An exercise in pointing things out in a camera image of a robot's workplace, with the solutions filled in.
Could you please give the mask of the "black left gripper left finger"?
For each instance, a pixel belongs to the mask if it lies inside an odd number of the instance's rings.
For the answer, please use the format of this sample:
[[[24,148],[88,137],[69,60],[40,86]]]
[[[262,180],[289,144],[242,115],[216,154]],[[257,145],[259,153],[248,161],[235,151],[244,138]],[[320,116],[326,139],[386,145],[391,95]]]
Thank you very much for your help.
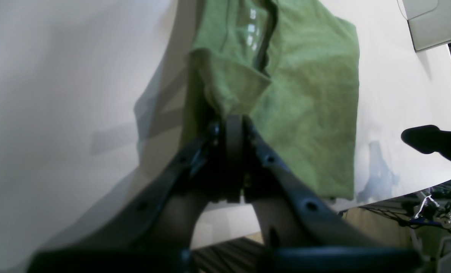
[[[32,259],[30,273],[197,273],[194,228],[210,202],[233,201],[233,117],[216,120],[103,227]]]

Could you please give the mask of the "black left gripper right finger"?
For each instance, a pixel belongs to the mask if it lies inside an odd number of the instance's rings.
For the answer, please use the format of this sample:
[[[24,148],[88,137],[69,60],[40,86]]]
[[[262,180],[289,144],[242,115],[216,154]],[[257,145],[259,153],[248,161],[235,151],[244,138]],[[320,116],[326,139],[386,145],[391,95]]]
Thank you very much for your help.
[[[414,273],[415,250],[390,247],[342,220],[303,184],[246,116],[231,116],[231,163],[266,244],[260,273]]]

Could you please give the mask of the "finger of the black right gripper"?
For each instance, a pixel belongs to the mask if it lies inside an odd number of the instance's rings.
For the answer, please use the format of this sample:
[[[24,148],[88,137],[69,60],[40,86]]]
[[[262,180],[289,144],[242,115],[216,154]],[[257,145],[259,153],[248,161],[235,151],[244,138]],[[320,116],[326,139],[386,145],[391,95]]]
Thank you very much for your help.
[[[405,129],[401,139],[422,154],[438,152],[451,161],[451,131],[442,131],[434,125],[419,126]]]

